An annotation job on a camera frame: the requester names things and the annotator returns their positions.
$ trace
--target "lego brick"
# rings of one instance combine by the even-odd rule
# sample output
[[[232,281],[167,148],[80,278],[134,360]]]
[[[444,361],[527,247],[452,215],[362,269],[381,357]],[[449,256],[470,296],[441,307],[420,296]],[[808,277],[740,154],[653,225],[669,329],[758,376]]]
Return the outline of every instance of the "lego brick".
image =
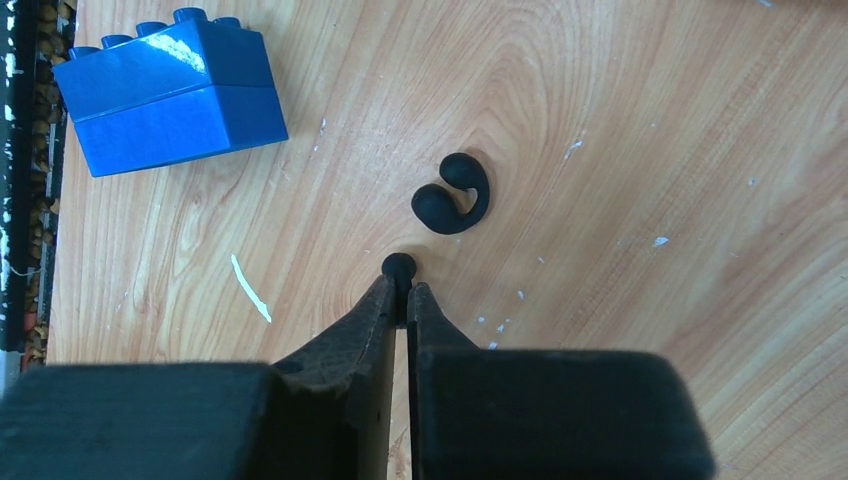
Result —
[[[103,50],[71,50],[54,73],[75,122],[210,85],[274,86],[260,33],[231,17],[208,21],[196,8],[174,18],[171,26],[140,23],[138,38],[107,35]]]
[[[288,139],[273,87],[213,85],[75,123],[92,176]]]

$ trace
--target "lego stud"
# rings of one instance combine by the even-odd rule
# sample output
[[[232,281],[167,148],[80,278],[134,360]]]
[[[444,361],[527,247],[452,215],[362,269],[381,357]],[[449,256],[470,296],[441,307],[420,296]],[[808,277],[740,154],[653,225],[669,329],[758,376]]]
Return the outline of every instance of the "lego stud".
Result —
[[[220,24],[220,25],[227,25],[227,26],[230,26],[230,27],[241,28],[241,22],[239,22],[238,18],[236,18],[236,17],[221,17],[221,18],[216,18],[215,20],[212,20],[212,21],[217,23],[217,24]]]
[[[477,201],[468,213],[462,213],[451,194],[431,183],[419,188],[412,196],[412,211],[430,230],[453,235],[473,227],[489,209],[489,177],[483,166],[471,155],[452,153],[439,165],[439,175],[448,185],[459,190],[474,189]]]
[[[68,50],[68,55],[71,56],[71,60],[76,60],[78,58],[82,58],[86,55],[91,55],[94,52],[99,52],[100,49],[97,47],[74,47]]]
[[[100,39],[100,43],[103,44],[103,48],[112,48],[130,40],[132,40],[132,37],[129,35],[106,35]]]
[[[135,26],[135,32],[139,37],[144,37],[151,33],[156,33],[167,26],[167,24],[162,22],[142,22]]]
[[[185,22],[186,20],[191,20],[193,18],[198,20],[208,20],[206,18],[206,12],[204,12],[202,8],[187,7],[174,10],[174,21],[177,23]]]

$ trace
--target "wood grain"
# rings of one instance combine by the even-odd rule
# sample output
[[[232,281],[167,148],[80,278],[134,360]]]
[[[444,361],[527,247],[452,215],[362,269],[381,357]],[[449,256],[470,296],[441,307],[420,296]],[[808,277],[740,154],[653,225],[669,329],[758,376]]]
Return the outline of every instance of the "wood grain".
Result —
[[[78,44],[181,3],[82,2]],[[409,251],[480,345],[667,356],[721,478],[844,478],[848,3],[773,3],[200,2],[264,34],[292,139],[95,180],[72,135],[49,360],[274,360]],[[456,150],[493,201],[445,238],[409,201]]]

